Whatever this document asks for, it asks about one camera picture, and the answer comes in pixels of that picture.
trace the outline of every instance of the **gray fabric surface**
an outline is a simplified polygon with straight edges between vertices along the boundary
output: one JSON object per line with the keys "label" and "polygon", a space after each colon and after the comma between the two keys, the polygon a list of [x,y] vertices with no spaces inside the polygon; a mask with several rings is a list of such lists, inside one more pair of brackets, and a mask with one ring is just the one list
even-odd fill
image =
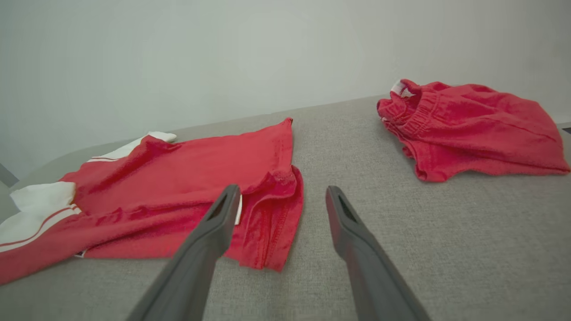
{"label": "gray fabric surface", "polygon": [[[424,183],[388,133],[379,97],[174,131],[240,134],[293,117],[305,205],[283,272],[219,260],[205,320],[355,320],[325,188],[343,189],[434,320],[571,318],[571,176],[464,173]],[[571,135],[561,131],[571,160]],[[16,184],[49,183],[124,142],[57,159]],[[1,218],[15,214],[0,199]],[[1,320],[122,320],[165,260],[69,259],[0,287]]]}
{"label": "gray fabric surface", "polygon": [[12,186],[18,183],[18,179],[4,165],[0,164],[0,182],[6,186]]}

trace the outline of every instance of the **red t-shirt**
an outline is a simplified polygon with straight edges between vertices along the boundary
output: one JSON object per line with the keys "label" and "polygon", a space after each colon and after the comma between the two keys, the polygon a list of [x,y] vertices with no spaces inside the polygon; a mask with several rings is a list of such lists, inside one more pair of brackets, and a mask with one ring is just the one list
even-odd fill
{"label": "red t-shirt", "polygon": [[0,252],[0,283],[81,252],[85,258],[172,256],[229,184],[242,215],[225,256],[281,271],[303,205],[291,165],[292,119],[254,133],[167,143],[146,136],[128,156],[93,158],[61,181],[76,184],[69,216],[33,242]]}

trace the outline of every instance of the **red clothing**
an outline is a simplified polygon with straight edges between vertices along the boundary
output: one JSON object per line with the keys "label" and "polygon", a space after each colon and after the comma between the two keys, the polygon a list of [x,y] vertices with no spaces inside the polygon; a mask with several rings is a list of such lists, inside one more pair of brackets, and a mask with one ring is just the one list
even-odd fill
{"label": "red clothing", "polygon": [[86,258],[169,257],[229,184],[240,186],[243,206],[225,256],[281,271],[303,204],[291,123],[175,144],[146,136],[127,157],[93,158],[61,179],[76,184],[82,212],[0,252],[0,284],[84,250]]}
{"label": "red clothing", "polygon": [[386,128],[416,160],[419,179],[444,182],[468,170],[490,175],[568,174],[561,136],[534,101],[481,85],[419,86],[403,79],[381,99]]}

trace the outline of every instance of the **gray table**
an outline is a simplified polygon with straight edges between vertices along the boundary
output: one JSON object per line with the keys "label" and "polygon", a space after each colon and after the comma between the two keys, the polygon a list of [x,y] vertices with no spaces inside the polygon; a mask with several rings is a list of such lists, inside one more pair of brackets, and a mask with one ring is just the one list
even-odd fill
{"label": "gray table", "polygon": [[[258,130],[293,117],[305,181],[281,274],[219,260],[205,320],[355,320],[325,188],[349,197],[434,320],[571,319],[571,176],[474,172],[424,183],[379,121],[379,97],[174,131],[179,141]],[[561,131],[571,161],[571,135]],[[125,142],[56,159],[14,188],[50,183]],[[17,211],[0,199],[2,218]],[[165,265],[72,258],[0,287],[1,320],[122,320]]]}

